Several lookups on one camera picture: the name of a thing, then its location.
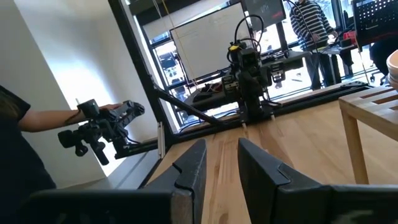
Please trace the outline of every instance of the wooden shelf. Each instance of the wooden shelf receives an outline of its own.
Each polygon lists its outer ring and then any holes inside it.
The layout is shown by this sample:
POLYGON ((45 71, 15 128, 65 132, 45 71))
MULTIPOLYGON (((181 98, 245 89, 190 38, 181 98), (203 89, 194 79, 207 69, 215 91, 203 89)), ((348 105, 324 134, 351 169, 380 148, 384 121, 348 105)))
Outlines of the wooden shelf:
POLYGON ((398 92, 381 86, 339 99, 349 154, 357 184, 369 184, 358 122, 398 141, 398 92))

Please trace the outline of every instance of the whiteboard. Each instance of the whiteboard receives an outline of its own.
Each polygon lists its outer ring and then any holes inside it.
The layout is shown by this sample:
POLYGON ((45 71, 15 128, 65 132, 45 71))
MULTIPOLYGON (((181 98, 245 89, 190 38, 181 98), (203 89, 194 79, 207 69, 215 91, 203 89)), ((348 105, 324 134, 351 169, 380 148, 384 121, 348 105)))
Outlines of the whiteboard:
MULTIPOLYGON (((188 81, 229 66, 226 53, 243 18, 242 5, 237 3, 170 31, 188 81)), ((248 37, 249 29, 243 22, 238 39, 248 37)))

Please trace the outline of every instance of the computer monitor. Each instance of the computer monitor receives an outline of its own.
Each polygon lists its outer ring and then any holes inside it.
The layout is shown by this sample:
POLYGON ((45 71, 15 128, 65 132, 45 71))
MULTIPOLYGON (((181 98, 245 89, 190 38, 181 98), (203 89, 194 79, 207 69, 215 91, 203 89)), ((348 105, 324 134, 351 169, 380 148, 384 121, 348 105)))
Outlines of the computer monitor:
MULTIPOLYGON (((282 0, 243 0, 250 15, 258 15, 264 21, 264 28, 269 27, 286 19, 286 13, 282 0)), ((261 30, 261 21, 251 19, 252 28, 261 30)))

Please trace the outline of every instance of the wooden table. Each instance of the wooden table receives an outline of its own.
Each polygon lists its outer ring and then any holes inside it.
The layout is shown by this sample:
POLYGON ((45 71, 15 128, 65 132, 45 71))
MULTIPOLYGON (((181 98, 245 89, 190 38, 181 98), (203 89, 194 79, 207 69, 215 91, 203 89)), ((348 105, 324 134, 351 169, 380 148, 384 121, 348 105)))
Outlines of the wooden table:
MULTIPOLYGON (((208 150, 202 223, 250 223, 238 170, 240 137, 248 138, 323 184, 355 184, 343 130, 339 104, 334 101, 248 126, 246 133, 243 128, 237 128, 204 137, 208 150)), ((395 171, 398 170, 398 142, 361 123, 359 130, 364 136, 363 151, 371 182, 398 184, 395 171)), ((174 145, 150 181, 169 168, 195 141, 174 145)))
MULTIPOLYGON (((369 184, 357 120, 398 141, 398 92, 381 86, 344 96, 339 102, 355 181, 369 184)), ((380 145, 374 150, 386 149, 380 145)))

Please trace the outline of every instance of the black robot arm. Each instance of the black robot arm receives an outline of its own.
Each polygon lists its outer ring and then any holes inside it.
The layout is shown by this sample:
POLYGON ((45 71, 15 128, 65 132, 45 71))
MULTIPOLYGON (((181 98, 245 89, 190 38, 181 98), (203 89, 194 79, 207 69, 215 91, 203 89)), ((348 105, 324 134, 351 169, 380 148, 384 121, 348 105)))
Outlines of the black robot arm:
POLYGON ((77 130, 66 130, 58 133, 58 139, 64 148, 76 147, 75 154, 79 157, 88 152, 82 141, 90 145, 102 165, 109 164, 103 149, 105 144, 99 142, 101 137, 112 142, 116 152, 130 150, 136 144, 128 142, 128 131, 124 128, 136 117, 145 113, 145 108, 139 103, 125 101, 114 110, 101 110, 95 100, 78 105, 88 122, 77 130))

